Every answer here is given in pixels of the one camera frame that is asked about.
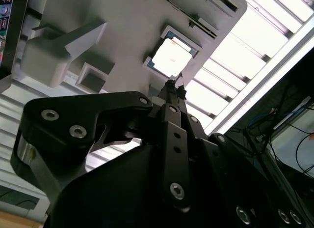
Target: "blue cable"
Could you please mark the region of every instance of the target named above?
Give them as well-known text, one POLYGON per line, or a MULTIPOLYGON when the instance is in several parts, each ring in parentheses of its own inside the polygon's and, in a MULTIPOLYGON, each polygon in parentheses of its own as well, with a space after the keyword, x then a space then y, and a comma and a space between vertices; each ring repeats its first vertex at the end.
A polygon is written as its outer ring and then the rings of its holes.
MULTIPOLYGON (((288 115, 290 115, 290 114, 297 114, 297 113, 301 112, 303 109, 304 109, 304 106, 300 107, 300 108, 299 108, 298 110, 296 110, 296 111, 293 111, 293 112, 290 112, 290 113, 287 113, 287 114, 282 114, 282 116, 288 116, 288 115)), ((270 114, 261 114, 261 115, 256 116, 255 118, 253 118, 253 119, 250 121, 250 123, 249 123, 248 126, 253 125, 253 124, 254 124, 256 121, 258 121, 259 119, 262 119, 262 118, 264 118, 264 117, 266 117, 266 116, 269 116, 269 115, 270 115, 270 114)))

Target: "screw hole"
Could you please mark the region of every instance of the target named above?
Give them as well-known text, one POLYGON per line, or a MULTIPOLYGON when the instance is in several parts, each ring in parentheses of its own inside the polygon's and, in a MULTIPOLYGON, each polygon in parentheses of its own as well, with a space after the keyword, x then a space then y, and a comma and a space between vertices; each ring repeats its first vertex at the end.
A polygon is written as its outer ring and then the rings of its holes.
POLYGON ((77 134, 80 134, 80 135, 83 134, 83 131, 80 130, 80 129, 75 129, 74 132, 77 133, 77 134))
POLYGON ((174 133, 174 135, 175 135, 175 137, 178 138, 178 139, 181 138, 181 136, 180 136, 178 133, 174 133))
POLYGON ((173 147, 173 149, 175 150, 176 153, 181 153, 181 149, 179 147, 173 147))
POLYGON ((54 113, 46 113, 46 116, 50 117, 50 118, 53 118, 55 116, 55 114, 54 113))

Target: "black metal bracket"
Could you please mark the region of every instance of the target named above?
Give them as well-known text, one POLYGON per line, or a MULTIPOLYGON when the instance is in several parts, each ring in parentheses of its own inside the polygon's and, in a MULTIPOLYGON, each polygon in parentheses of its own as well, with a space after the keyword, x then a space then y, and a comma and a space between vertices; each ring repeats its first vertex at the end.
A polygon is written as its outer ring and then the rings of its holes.
POLYGON ((169 81, 158 97, 159 104, 138 92, 26 104, 11 164, 53 203, 45 227, 151 227, 165 220, 182 228, 304 227, 299 214, 301 224, 283 222, 278 211, 289 216, 294 208, 228 138, 205 134, 186 112, 183 87, 169 81), (134 137, 141 146, 86 173, 88 152, 134 137))

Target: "silver screw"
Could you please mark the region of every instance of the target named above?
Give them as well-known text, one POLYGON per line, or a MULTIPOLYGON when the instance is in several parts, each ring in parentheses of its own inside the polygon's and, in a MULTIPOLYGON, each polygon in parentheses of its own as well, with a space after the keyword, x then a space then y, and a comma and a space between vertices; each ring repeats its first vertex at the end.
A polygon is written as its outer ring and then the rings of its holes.
POLYGON ((302 225, 301 219, 294 212, 290 211, 290 215, 297 224, 302 225))
POLYGON ((218 139, 219 139, 222 143, 226 142, 225 138, 223 138, 222 136, 218 136, 218 139))
POLYGON ((174 113, 177 112, 177 110, 176 110, 174 107, 172 107, 172 106, 169 106, 169 109, 170 109, 171 111, 173 111, 174 113))
POLYGON ((278 209, 278 214, 281 220, 283 220, 286 224, 290 224, 289 217, 282 210, 278 209))
POLYGON ((71 126, 70 135, 74 138, 83 139, 87 135, 87 131, 82 126, 71 126))
POLYGON ((139 98, 139 101, 141 101, 143 104, 148 104, 148 101, 144 98, 139 98))
POLYGON ((41 117, 47 121, 55 121, 59 118, 59 114, 54 110, 47 109, 41 112, 41 117))
POLYGON ((243 210, 243 208, 241 207, 236 207, 235 209, 237 216, 240 218, 241 221, 243 221, 243 223, 245 223, 246 225, 251 224, 251 220, 249 215, 246 213, 246 211, 243 210))
POLYGON ((194 122, 198 122, 198 120, 197 120, 197 118, 196 117, 194 117, 194 116, 191 116, 191 119, 192 119, 192 121, 194 121, 194 122))
POLYGON ((170 185, 170 192, 177 200, 183 200, 184 199, 184 190, 181 185, 178 183, 172 183, 170 185))

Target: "cable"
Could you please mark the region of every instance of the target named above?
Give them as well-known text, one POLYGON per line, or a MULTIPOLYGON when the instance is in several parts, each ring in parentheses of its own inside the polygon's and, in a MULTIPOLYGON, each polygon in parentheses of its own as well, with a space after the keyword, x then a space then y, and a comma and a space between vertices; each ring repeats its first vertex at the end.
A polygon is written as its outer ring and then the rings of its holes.
POLYGON ((277 156, 276 153, 275 153, 275 150, 274 150, 274 148, 273 148, 273 144, 272 144, 272 139, 271 139, 271 137, 269 138, 268 144, 269 144, 271 150, 272 150, 273 153, 274 153, 275 159, 278 160, 279 162, 283 163, 283 161, 281 161, 280 158, 278 158, 278 156, 277 156))
POLYGON ((283 124, 288 125, 288 126, 291 126, 291 127, 293 127, 294 129, 297 129, 298 131, 301 131, 301 132, 303 132, 303 133, 311 134, 310 132, 306 132, 306 131, 304 131, 304 130, 301 130, 301 129, 297 128, 296 126, 293 126, 293 125, 291 125, 291 124, 289 124, 289 123, 283 123, 283 124))
POLYGON ((264 142, 264 145, 263 145, 260 153, 264 153, 266 151, 266 149, 267 149, 267 144, 269 142, 269 139, 271 138, 271 134, 273 133, 273 129, 274 129, 275 125, 276 125, 277 118, 280 115, 280 110, 281 110, 281 108, 282 108, 282 106, 284 104, 285 97, 287 95, 288 90, 289 90, 289 85, 287 85, 285 87, 284 93, 283 93, 283 95, 281 97, 281 100, 280 100, 280 103, 278 105, 277 111, 276 111, 276 113, 274 115, 274 118, 273 118, 273 120, 272 120, 272 122, 270 124, 269 130, 268 130, 268 134, 266 134, 265 142, 264 142))
POLYGON ((22 203, 25 203, 25 202, 31 202, 31 203, 33 203, 35 206, 37 205, 37 203, 35 203, 35 202, 32 201, 32 200, 24 200, 24 201, 22 201, 22 202, 17 203, 15 206, 19 206, 19 205, 21 205, 22 203))
POLYGON ((314 165, 310 166, 309 168, 307 168, 303 174, 308 173, 310 170, 312 170, 314 168, 314 165))
POLYGON ((308 172, 309 172, 309 171, 307 171, 308 169, 304 170, 304 169, 301 167, 301 165, 300 165, 300 163, 299 163, 299 160, 298 160, 298 151, 299 151, 300 145, 301 145, 302 142, 303 142, 308 136, 310 136, 310 135, 311 135, 311 134, 307 134, 307 135, 300 141, 300 143, 298 144, 298 146, 297 146, 297 148, 296 148, 296 151, 295 151, 295 159, 296 159, 296 163, 298 164, 299 168, 303 171, 303 174, 306 174, 306 175, 308 175, 309 177, 313 178, 312 176, 310 176, 310 175, 308 174, 308 172))
POLYGON ((10 191, 8 191, 8 192, 4 193, 3 195, 1 195, 1 196, 0 196, 0 199, 1 199, 2 197, 6 196, 7 194, 12 193, 13 191, 14 191, 14 190, 10 190, 10 191))

